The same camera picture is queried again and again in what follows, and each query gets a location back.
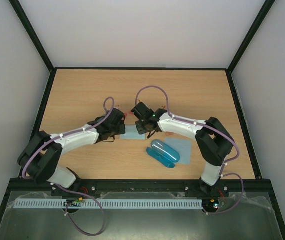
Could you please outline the light blue cleaning cloth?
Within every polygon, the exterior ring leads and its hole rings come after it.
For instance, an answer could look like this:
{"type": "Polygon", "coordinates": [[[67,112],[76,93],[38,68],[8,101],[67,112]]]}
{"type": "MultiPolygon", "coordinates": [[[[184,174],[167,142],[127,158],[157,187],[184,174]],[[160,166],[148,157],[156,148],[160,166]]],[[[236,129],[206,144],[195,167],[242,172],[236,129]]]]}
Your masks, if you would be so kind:
{"type": "Polygon", "coordinates": [[[126,125],[125,134],[119,137],[122,140],[145,140],[145,134],[139,134],[137,127],[135,125],[126,125]]]}

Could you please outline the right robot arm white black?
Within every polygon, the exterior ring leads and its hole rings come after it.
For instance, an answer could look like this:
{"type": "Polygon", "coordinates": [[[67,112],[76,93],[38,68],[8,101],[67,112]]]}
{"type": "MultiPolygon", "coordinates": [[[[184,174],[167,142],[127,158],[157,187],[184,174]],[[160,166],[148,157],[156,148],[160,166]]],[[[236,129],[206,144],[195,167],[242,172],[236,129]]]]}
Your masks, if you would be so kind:
{"type": "Polygon", "coordinates": [[[137,118],[135,125],[138,133],[148,134],[148,139],[155,133],[164,132],[195,140],[206,161],[199,189],[206,196],[218,190],[224,162],[235,147],[235,141],[217,118],[194,120],[174,115],[162,108],[153,111],[143,102],[138,103],[131,112],[137,118]]]}

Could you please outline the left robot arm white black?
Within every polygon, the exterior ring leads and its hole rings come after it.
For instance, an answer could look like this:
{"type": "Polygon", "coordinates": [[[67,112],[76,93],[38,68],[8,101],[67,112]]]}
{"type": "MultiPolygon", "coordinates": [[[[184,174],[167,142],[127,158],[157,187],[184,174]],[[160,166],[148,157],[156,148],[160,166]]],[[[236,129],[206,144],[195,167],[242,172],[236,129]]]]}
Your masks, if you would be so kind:
{"type": "Polygon", "coordinates": [[[61,156],[125,134],[125,119],[125,114],[114,108],[107,115],[69,132],[36,133],[17,160],[23,171],[22,177],[34,180],[36,184],[49,182],[70,188],[80,177],[71,169],[59,166],[61,156]]]}

